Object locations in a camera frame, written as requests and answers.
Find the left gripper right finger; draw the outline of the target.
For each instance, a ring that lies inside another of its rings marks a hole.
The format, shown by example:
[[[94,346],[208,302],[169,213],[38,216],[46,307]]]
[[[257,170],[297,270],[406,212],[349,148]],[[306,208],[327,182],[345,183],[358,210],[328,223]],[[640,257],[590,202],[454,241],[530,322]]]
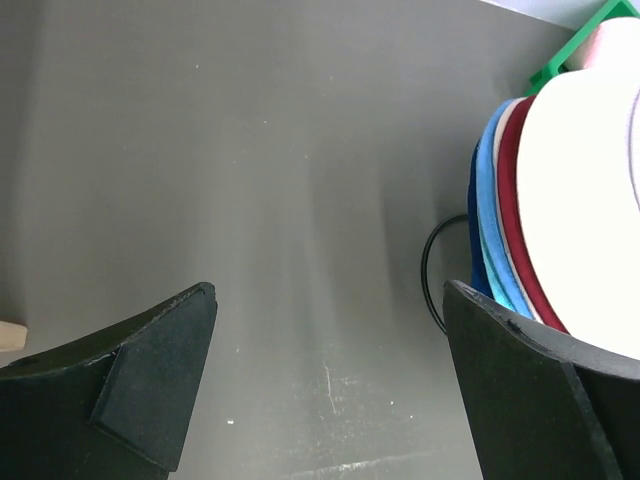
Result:
[[[443,317],[484,478],[638,478],[637,360],[460,281],[444,286]]]

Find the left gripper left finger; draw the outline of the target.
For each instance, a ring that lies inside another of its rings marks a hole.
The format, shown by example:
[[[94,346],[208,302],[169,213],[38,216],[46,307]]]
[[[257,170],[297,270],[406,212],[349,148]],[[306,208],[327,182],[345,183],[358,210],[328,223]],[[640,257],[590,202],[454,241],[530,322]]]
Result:
[[[4,479],[166,479],[178,468],[216,321],[198,283],[1,370]]]

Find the medium blue bucket hat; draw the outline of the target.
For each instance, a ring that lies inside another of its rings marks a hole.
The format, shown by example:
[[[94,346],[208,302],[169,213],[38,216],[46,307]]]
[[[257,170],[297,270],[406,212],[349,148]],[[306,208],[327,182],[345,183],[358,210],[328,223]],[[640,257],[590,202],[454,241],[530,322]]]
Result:
[[[477,146],[475,160],[476,212],[482,258],[494,300],[526,318],[533,316],[507,258],[499,227],[496,178],[494,169],[494,139],[499,120],[510,113],[516,100],[501,104],[489,119]]]

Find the beige bucket hat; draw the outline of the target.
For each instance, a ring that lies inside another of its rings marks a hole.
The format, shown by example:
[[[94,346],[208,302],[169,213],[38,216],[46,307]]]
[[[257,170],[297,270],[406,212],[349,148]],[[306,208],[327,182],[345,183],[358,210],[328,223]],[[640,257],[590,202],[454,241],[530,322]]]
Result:
[[[501,114],[498,123],[496,125],[496,130],[494,133],[494,144],[493,144],[493,166],[494,166],[494,185],[495,185],[495,204],[496,204],[496,221],[498,225],[498,231],[500,233],[500,239],[502,241],[502,252],[503,252],[503,268],[502,272],[499,274],[499,278],[502,282],[503,288],[505,290],[505,294],[510,301],[511,309],[518,312],[519,314],[530,318],[534,321],[539,321],[540,316],[536,311],[531,299],[529,298],[526,289],[524,288],[519,274],[515,268],[508,239],[505,233],[504,222],[502,219],[502,210],[501,210],[501,197],[499,190],[499,176],[500,173],[499,167],[501,166],[501,158],[500,154],[502,153],[503,143],[505,142],[505,132],[508,121],[511,119],[514,110],[525,100],[524,97],[517,97],[512,99],[510,103],[506,106],[505,110]]]

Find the white hat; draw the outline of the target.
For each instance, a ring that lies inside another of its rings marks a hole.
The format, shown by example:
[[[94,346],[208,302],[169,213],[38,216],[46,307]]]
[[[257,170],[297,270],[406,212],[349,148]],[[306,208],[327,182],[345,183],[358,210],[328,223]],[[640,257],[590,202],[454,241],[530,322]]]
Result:
[[[639,356],[639,74],[587,69],[534,99],[517,156],[517,197],[541,288],[574,337]]]

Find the dark red hat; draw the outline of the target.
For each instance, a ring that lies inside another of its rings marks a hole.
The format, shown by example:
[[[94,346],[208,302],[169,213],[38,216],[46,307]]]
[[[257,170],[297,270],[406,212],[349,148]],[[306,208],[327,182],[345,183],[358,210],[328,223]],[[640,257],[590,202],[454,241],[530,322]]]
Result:
[[[498,176],[502,219],[515,268],[540,316],[537,322],[568,334],[567,328],[555,313],[537,278],[521,227],[516,186],[517,158],[524,122],[536,96],[524,98],[525,100],[514,110],[507,123],[505,142],[500,154],[501,166]]]

